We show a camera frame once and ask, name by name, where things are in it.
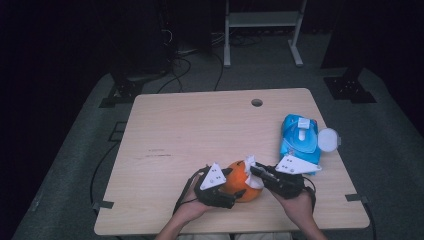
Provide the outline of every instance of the table top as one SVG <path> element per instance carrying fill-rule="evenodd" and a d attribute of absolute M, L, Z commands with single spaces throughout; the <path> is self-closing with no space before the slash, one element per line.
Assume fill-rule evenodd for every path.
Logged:
<path fill-rule="evenodd" d="M 95 232 L 157 234 L 171 217 L 187 179 L 207 164 L 226 168 L 251 154 L 264 165 L 277 164 L 281 125 L 290 113 L 313 118 L 319 129 L 326 128 L 312 94 L 303 88 L 138 96 L 103 199 L 114 205 L 100 209 Z M 321 172 L 308 176 L 317 188 L 318 226 L 367 227 L 361 202 L 346 200 L 345 195 L 356 190 L 338 151 L 322 153 L 320 165 Z M 181 233 L 294 230 L 296 225 L 264 189 L 252 202 L 205 213 Z"/>

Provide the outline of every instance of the metal shelf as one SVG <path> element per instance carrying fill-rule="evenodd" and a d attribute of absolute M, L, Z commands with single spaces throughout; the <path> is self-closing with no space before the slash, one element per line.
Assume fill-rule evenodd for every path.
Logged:
<path fill-rule="evenodd" d="M 298 11 L 230 13 L 229 27 L 284 27 L 296 26 Z"/>

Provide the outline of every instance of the human hand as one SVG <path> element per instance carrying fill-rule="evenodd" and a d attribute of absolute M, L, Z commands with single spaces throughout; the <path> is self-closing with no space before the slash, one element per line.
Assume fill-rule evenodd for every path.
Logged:
<path fill-rule="evenodd" d="M 156 240 L 176 239 L 179 232 L 185 225 L 187 225 L 190 221 L 201 217 L 206 211 L 214 208 L 201 203 L 196 197 L 194 187 L 196 186 L 199 177 L 200 176 L 197 175 L 193 179 L 193 182 L 187 190 L 181 205 L 160 233 L 156 235 Z"/>
<path fill-rule="evenodd" d="M 306 190 L 303 190 L 299 196 L 291 199 L 285 199 L 273 191 L 271 193 L 284 208 L 287 217 L 299 227 L 307 239 L 327 239 L 314 220 L 312 215 L 312 199 Z"/>
<path fill-rule="evenodd" d="M 174 214 L 174 216 L 178 217 L 179 220 L 184 221 L 185 223 L 193 221 L 201 217 L 208 210 L 215 208 L 212 206 L 207 206 L 197 199 L 196 193 L 194 192 L 194 187 L 196 186 L 199 178 L 200 175 L 197 175 L 193 179 L 190 188 L 187 190 L 184 199 L 181 201 L 180 207 Z"/>

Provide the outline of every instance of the black strap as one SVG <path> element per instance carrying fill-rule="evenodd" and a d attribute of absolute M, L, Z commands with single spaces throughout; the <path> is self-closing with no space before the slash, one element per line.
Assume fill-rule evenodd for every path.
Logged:
<path fill-rule="evenodd" d="M 312 212 L 314 212 L 315 209 L 315 203 L 317 202 L 317 197 L 315 196 L 315 190 L 313 190 L 311 187 L 305 187 L 304 188 L 309 195 L 311 196 L 311 200 L 312 200 Z"/>
<path fill-rule="evenodd" d="M 197 172 L 193 174 L 188 180 L 186 185 L 184 186 L 183 192 L 181 193 L 180 197 L 178 198 L 177 202 L 175 203 L 174 211 L 172 212 L 172 215 L 175 214 L 175 212 L 178 210 L 178 208 L 181 206 L 181 202 L 183 201 L 185 195 L 187 194 L 188 189 L 190 188 L 191 184 L 193 183 L 193 179 L 197 176 L 197 174 L 204 172 L 205 168 L 199 169 Z"/>

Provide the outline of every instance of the orange object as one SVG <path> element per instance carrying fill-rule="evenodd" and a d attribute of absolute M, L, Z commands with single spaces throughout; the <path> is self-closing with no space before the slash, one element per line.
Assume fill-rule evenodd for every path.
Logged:
<path fill-rule="evenodd" d="M 236 200 L 236 202 L 250 202 L 258 197 L 262 189 L 255 189 L 245 183 L 248 178 L 247 173 L 244 172 L 245 163 L 244 161 L 237 161 L 232 163 L 228 168 L 233 169 L 230 174 L 225 176 L 227 181 L 222 185 L 221 190 L 228 194 L 234 194 L 238 191 L 246 189 L 243 197 Z"/>

